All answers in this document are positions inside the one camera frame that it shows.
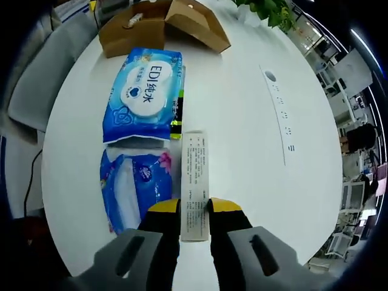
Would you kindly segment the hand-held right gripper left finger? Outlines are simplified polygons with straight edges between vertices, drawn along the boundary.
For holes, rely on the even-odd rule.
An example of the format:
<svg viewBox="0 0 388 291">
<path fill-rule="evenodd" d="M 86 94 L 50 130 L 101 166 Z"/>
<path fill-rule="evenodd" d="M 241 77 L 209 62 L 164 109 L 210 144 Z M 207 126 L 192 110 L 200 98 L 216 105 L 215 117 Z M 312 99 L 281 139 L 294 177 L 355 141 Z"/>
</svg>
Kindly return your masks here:
<svg viewBox="0 0 388 291">
<path fill-rule="evenodd" d="M 171 290 L 179 256 L 180 199 L 148 209 L 137 229 L 127 229 L 96 252 L 92 266 L 72 279 L 73 290 Z"/>
</svg>

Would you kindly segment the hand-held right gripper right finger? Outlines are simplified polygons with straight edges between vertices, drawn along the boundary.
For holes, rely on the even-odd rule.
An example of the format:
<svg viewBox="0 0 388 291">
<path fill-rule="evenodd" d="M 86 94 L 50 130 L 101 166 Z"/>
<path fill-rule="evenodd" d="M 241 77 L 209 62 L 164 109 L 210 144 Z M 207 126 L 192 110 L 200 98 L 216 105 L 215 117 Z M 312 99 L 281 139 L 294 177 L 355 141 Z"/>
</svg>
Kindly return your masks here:
<svg viewBox="0 0 388 291">
<path fill-rule="evenodd" d="M 329 273 L 301 265 L 292 247 L 252 226 L 235 202 L 210 198 L 208 212 L 220 290 L 329 290 L 335 281 Z"/>
</svg>

